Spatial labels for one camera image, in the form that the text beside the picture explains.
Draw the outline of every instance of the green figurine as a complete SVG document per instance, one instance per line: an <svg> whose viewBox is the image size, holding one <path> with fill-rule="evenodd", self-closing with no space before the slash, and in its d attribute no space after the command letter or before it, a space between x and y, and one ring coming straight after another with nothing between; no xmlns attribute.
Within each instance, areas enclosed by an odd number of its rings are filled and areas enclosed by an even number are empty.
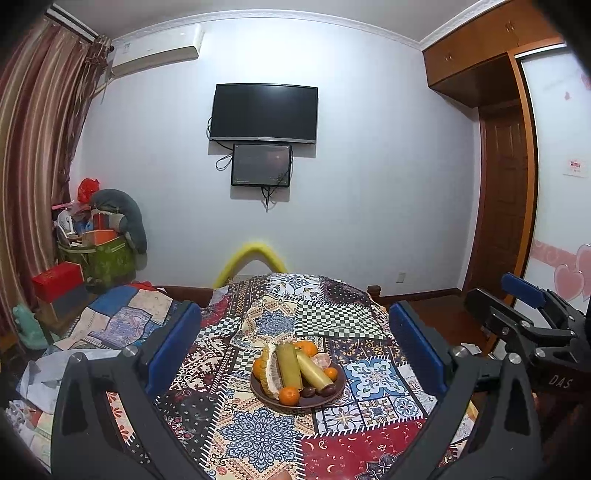
<svg viewBox="0 0 591 480"><path fill-rule="evenodd" d="M18 336L29 350L44 350L49 347L39 322L28 307L19 303L12 309L12 314L18 326ZM59 337L53 333L51 337L54 341L59 340Z"/></svg>

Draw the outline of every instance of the patchwork tablecloth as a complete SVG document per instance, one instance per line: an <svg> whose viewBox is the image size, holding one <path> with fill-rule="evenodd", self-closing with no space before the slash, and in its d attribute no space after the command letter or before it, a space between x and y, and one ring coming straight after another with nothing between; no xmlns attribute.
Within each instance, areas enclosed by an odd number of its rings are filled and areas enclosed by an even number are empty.
<svg viewBox="0 0 591 480"><path fill-rule="evenodd" d="M436 399L422 391L366 292L312 275L254 277L216 292L203 327L169 391L156 400L189 455L214 479L377 480L414 440ZM313 341L343 367L343 394L290 414L261 403L249 387L267 342ZM123 405L109 395L129 453L150 467ZM466 416L442 463L458 457L473 421Z"/></svg>

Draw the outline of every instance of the striped curtain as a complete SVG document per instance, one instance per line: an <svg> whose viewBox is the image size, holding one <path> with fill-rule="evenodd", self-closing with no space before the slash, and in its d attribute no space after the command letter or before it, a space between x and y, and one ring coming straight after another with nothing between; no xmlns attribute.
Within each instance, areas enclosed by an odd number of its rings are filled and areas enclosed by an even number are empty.
<svg viewBox="0 0 591 480"><path fill-rule="evenodd" d="M0 73L0 336L35 306L31 277L54 264L51 205L69 168L110 41L92 45L44 17Z"/></svg>

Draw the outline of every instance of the wooden door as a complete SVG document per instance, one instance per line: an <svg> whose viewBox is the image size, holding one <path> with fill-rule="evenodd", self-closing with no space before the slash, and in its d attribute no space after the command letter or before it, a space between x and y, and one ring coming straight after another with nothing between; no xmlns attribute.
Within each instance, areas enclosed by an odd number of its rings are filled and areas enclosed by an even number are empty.
<svg viewBox="0 0 591 480"><path fill-rule="evenodd" d="M499 299L501 277L513 272L527 197L527 149L521 106L480 109L482 184L479 218L465 290L484 288Z"/></svg>

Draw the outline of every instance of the blue gripper pad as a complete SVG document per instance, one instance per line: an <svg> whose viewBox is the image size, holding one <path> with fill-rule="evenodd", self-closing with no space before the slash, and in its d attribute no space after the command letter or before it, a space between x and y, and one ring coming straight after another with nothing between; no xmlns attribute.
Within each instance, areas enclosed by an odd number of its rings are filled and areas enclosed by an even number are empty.
<svg viewBox="0 0 591 480"><path fill-rule="evenodd" d="M192 303L178 319L148 365L145 391L150 398L155 398L169 388L200 328L201 309Z"/></svg>
<svg viewBox="0 0 591 480"><path fill-rule="evenodd" d="M543 290L540 290L523 278L516 277L513 273L506 273L501 277L501 287L509 295L517 297L533 309L540 309L546 304L546 297Z"/></svg>
<svg viewBox="0 0 591 480"><path fill-rule="evenodd" d="M406 301L390 308L389 325L423 390L443 398L453 374L447 342L427 327Z"/></svg>

